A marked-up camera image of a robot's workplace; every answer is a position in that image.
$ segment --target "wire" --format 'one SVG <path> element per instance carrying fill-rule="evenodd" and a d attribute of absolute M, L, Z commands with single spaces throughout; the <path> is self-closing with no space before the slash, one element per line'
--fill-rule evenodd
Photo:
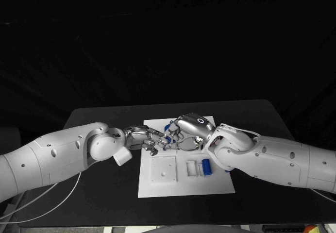
<path fill-rule="evenodd" d="M 16 209 L 13 212 L 10 212 L 9 214 L 3 215 L 0 217 L 0 219 L 4 219 L 6 217 L 9 217 L 12 214 L 14 214 L 19 210 L 22 210 L 26 206 L 29 206 L 51 190 L 52 188 L 56 186 L 56 184 L 49 188 L 49 190 L 33 200 L 30 201 L 26 205 L 23 205 L 19 209 Z"/>
<path fill-rule="evenodd" d="M 0 224 L 16 224 L 16 223 L 29 222 L 29 221 L 36 220 L 38 218 L 43 217 L 45 215 L 48 215 L 63 204 L 63 202 L 66 201 L 68 197 L 71 196 L 71 194 L 72 194 L 72 192 L 75 190 L 79 178 L 81 178 L 81 174 L 82 173 L 79 173 L 79 176 L 78 176 L 78 179 L 76 179 L 76 182 L 75 182 L 75 186 L 74 186 L 74 189 L 72 189 L 71 193 L 68 194 L 68 196 L 65 197 L 63 201 L 58 204 L 58 206 L 52 210 L 49 210 L 45 214 L 42 214 L 40 216 L 38 216 L 38 217 L 35 217 L 35 218 L 32 218 L 29 220 L 25 220 L 25 221 L 20 221 L 20 222 L 0 222 Z"/>
<path fill-rule="evenodd" d="M 336 203 L 336 200 L 333 200 L 332 198 L 329 198 L 327 196 L 325 196 L 323 194 L 320 194 L 314 189 L 312 189 L 323 198 L 326 198 L 327 200 L 330 200 L 332 202 Z"/>

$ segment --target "black curtain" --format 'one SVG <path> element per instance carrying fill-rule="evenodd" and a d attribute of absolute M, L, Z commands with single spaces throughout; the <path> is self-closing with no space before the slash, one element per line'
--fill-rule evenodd
<path fill-rule="evenodd" d="M 296 140 L 336 149 L 332 4 L 1 4 L 0 120 L 23 143 L 75 108 L 267 99 Z"/>

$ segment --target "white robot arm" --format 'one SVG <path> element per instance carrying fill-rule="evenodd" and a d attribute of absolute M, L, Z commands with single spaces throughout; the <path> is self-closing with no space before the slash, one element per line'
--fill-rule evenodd
<path fill-rule="evenodd" d="M 175 120 L 166 134 L 175 136 L 176 130 L 196 136 L 195 149 L 200 147 L 222 169 L 238 168 L 250 176 L 275 184 L 336 193 L 335 151 L 247 131 L 255 135 L 251 138 L 245 130 L 232 126 L 221 124 L 215 128 L 193 113 Z"/>
<path fill-rule="evenodd" d="M 59 183 L 113 156 L 121 166 L 131 159 L 130 150 L 144 148 L 156 155 L 154 144 L 167 142 L 164 134 L 147 126 L 123 131 L 108 128 L 105 123 L 43 135 L 0 155 L 0 202 L 33 188 Z"/>

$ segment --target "black table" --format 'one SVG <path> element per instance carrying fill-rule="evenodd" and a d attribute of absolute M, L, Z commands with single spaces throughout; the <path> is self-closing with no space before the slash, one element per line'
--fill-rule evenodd
<path fill-rule="evenodd" d="M 213 116 L 261 135 L 291 139 L 271 103 L 265 100 L 183 103 L 76 109 L 65 129 L 104 122 L 126 128 L 146 119 L 175 118 L 189 112 Z M 336 204 L 309 189 L 286 187 L 231 171 L 235 194 L 137 198 L 141 151 L 120 167 L 110 159 L 84 173 L 75 192 L 45 217 L 20 227 L 141 226 L 177 224 L 277 224 L 336 222 Z M 39 216 L 68 195 L 76 176 L 63 181 L 40 200 L 19 212 L 19 220 Z M 32 200 L 46 188 L 29 192 Z"/>

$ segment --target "blue cylinder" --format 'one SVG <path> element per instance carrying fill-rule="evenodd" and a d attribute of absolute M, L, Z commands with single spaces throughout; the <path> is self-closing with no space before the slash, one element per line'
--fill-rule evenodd
<path fill-rule="evenodd" d="M 209 159 L 202 160 L 202 166 L 203 166 L 205 176 L 209 176 L 212 174 L 212 167 L 211 167 L 211 160 Z"/>

